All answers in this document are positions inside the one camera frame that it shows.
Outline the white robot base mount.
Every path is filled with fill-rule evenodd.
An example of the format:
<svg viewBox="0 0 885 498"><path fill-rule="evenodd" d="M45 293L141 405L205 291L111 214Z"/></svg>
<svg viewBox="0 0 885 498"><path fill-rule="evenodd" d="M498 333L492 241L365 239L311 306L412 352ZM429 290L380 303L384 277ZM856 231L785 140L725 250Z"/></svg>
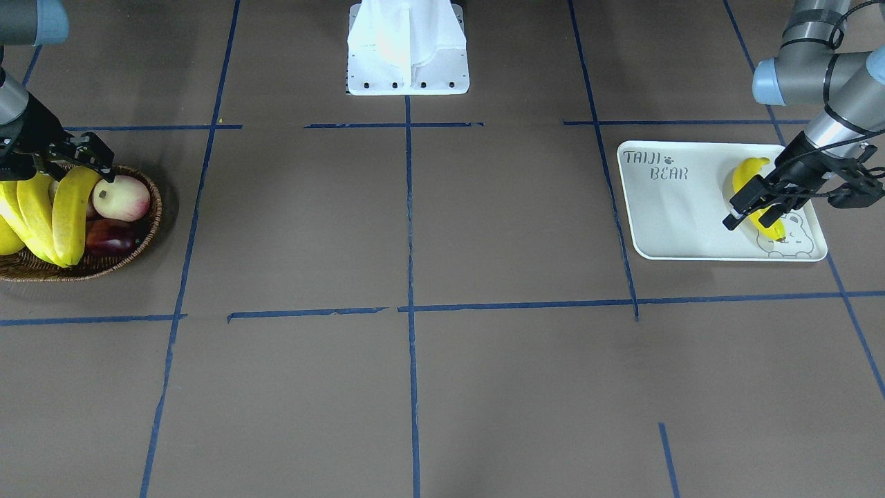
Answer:
<svg viewBox="0 0 885 498"><path fill-rule="evenodd" d="M463 7L361 1L348 18L351 95L462 95L470 89Z"/></svg>

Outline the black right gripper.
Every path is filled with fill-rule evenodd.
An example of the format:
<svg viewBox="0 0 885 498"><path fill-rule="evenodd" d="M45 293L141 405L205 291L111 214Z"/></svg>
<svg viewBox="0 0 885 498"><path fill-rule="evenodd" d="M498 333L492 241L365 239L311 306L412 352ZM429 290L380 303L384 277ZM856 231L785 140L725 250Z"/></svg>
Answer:
<svg viewBox="0 0 885 498"><path fill-rule="evenodd" d="M59 174L50 162L87 167L105 182L114 182L115 154L96 133L76 138L30 93L2 94L1 182L32 179L38 172Z"/></svg>

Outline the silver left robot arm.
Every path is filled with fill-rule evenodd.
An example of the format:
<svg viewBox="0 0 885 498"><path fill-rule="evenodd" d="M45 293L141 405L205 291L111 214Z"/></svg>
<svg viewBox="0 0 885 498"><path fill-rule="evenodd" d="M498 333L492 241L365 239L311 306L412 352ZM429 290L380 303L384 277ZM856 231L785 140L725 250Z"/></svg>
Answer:
<svg viewBox="0 0 885 498"><path fill-rule="evenodd" d="M869 140L883 134L883 48L839 53L851 13L847 1L797 1L778 55L756 67L758 103L818 104L821 113L775 158L772 172L736 190L723 220L728 230L755 212L770 227L813 198L837 209L883 198L883 169L865 166L876 151Z"/></svg>

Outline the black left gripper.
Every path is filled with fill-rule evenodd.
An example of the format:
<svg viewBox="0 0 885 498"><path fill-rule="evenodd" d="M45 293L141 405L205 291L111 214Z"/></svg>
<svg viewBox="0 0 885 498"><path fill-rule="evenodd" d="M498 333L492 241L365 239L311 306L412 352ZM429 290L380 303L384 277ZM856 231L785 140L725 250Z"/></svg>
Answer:
<svg viewBox="0 0 885 498"><path fill-rule="evenodd" d="M801 209L806 201L828 200L828 193L843 183L873 179L873 174L864 167L864 161L873 153L857 155L857 149L869 138L868 134L815 146L806 133L800 133L778 155L767 181L758 174L733 174L734 195L728 201L731 211L722 224L734 231L743 221L758 214L756 227L760 231L772 230L784 214Z"/></svg>

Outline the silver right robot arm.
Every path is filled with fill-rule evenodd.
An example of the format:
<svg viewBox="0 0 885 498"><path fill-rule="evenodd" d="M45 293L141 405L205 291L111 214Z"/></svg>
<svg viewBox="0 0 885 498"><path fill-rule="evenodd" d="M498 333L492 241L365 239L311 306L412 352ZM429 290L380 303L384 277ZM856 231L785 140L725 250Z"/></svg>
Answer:
<svg viewBox="0 0 885 498"><path fill-rule="evenodd" d="M62 44L69 34L68 13L61 1L1 3L2 48ZM35 174L47 174L59 181L64 172L57 162L87 167L101 179L114 181L114 153L95 133L86 132L76 138L63 128L56 114L7 70L2 70L1 82L4 182L29 180Z"/></svg>

